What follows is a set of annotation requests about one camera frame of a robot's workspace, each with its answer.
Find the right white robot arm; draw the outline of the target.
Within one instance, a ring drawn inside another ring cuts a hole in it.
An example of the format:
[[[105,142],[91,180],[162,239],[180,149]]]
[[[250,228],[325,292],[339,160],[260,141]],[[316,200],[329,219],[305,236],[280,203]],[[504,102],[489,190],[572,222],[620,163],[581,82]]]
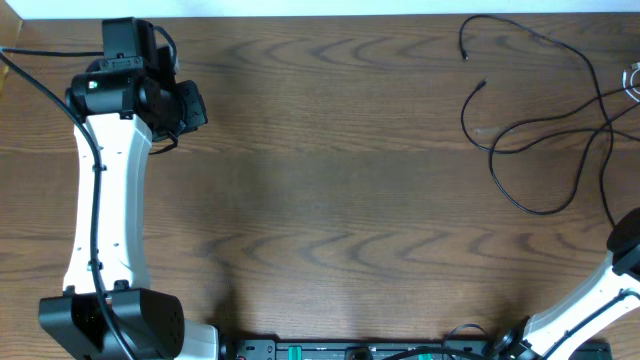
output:
[[[498,359],[567,359],[584,342],[639,307],[639,210],[625,215],[607,240],[596,270],[551,308],[523,320],[492,345]]]

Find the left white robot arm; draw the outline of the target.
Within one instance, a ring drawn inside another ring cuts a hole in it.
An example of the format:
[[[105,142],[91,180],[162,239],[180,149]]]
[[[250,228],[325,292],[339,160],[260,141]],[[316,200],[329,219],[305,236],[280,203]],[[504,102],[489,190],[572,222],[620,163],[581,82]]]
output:
[[[76,359],[215,359],[216,328],[186,319],[151,287],[144,185],[153,144],[164,151],[207,123],[195,83],[177,82],[177,49],[136,18],[102,24],[103,56],[75,76],[66,105],[77,121],[76,230],[62,293],[39,303],[43,330]]]

